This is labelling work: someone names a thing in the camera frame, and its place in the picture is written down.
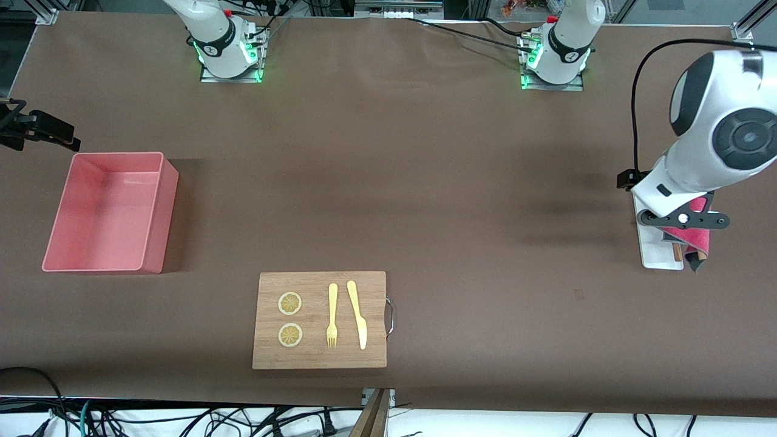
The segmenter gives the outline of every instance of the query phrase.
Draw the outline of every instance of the white floor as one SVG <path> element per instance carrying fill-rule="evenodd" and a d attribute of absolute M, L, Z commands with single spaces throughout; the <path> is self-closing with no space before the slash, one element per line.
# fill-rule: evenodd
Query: white floor
<path fill-rule="evenodd" d="M 314 411 L 318 408 L 299 408 L 290 413 L 297 414 Z M 149 420 L 191 416 L 203 410 L 153 410 L 120 411 L 118 418 L 130 420 Z M 252 421 L 261 420 L 269 414 L 269 408 L 248 410 Z M 333 424 L 342 429 L 353 426 L 358 411 L 332 413 Z M 405 410 L 396 409 L 388 420 L 388 437 L 407 437 L 420 432 L 419 437 L 451 437 L 471 435 L 476 437 L 570 437 L 584 414 L 581 413 L 531 413 L 505 411 L 443 411 L 443 410 Z M 0 437 L 29 435 L 48 417 L 46 413 L 0 414 Z M 657 435 L 660 437 L 685 437 L 689 416 L 653 415 Z M 124 431 L 130 437 L 178 436 L 190 421 L 174 421 L 160 424 L 125 424 Z M 199 437 L 206 431 L 207 421 L 201 421 L 190 433 Z M 317 418 L 306 418 L 283 427 L 283 435 L 295 437 L 306 432 L 320 429 Z M 249 430 L 241 427 L 241 434 L 248 435 Z M 78 429 L 71 426 L 71 435 L 79 436 Z M 52 421 L 46 437 L 64 435 L 64 424 L 60 420 Z M 692 437 L 773 437 L 777 435 L 775 418 L 723 418 L 701 416 L 692 431 Z M 632 421 L 631 414 L 594 414 L 589 420 L 581 437 L 618 436 L 643 437 Z M 228 426 L 216 429 L 213 437 L 239 437 L 238 431 Z"/>

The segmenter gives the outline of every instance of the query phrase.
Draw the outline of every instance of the wooden block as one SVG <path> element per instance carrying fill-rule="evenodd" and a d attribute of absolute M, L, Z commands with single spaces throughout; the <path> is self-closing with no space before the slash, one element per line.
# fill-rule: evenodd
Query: wooden block
<path fill-rule="evenodd" d="M 359 348 L 354 309 L 346 283 L 353 280 L 359 291 L 359 309 L 367 321 L 367 347 Z M 329 284 L 337 284 L 337 347 L 327 348 Z M 300 295 L 302 306 L 292 315 L 278 309 L 286 292 Z M 256 300 L 253 340 L 254 369 L 356 369 L 386 367 L 384 271 L 318 271 L 262 273 Z M 302 329 L 299 344 L 288 348 L 278 340 L 286 323 Z"/>

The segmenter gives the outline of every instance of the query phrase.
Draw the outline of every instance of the metal handle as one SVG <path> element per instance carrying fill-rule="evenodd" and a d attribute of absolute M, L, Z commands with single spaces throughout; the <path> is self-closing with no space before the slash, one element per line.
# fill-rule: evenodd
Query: metal handle
<path fill-rule="evenodd" d="M 388 307 L 391 308 L 391 326 L 388 327 L 388 332 L 386 333 L 386 338 L 389 338 L 389 335 L 394 332 L 394 304 L 391 302 L 389 295 L 386 295 L 386 302 Z"/>

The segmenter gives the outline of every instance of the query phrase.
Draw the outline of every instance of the fork handle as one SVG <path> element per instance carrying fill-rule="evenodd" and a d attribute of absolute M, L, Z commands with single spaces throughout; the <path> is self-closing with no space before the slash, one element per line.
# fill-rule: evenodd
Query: fork handle
<path fill-rule="evenodd" d="M 357 319 L 361 318 L 361 313 L 359 312 L 359 294 L 356 290 L 356 282 L 354 281 L 348 281 L 346 284 L 348 287 L 348 296 L 350 297 L 350 303 L 354 306 L 354 314 L 356 315 Z"/>
<path fill-rule="evenodd" d="M 329 324 L 335 324 L 337 310 L 337 284 L 329 284 Z"/>

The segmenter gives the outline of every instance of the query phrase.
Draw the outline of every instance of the teal cable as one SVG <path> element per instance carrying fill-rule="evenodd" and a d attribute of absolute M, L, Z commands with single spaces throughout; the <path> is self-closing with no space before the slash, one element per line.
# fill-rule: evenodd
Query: teal cable
<path fill-rule="evenodd" d="M 78 421 L 78 429 L 81 430 L 81 437 L 86 437 L 86 411 L 89 409 L 89 402 L 91 399 L 84 402 L 84 407 L 81 409 L 81 420 Z"/>

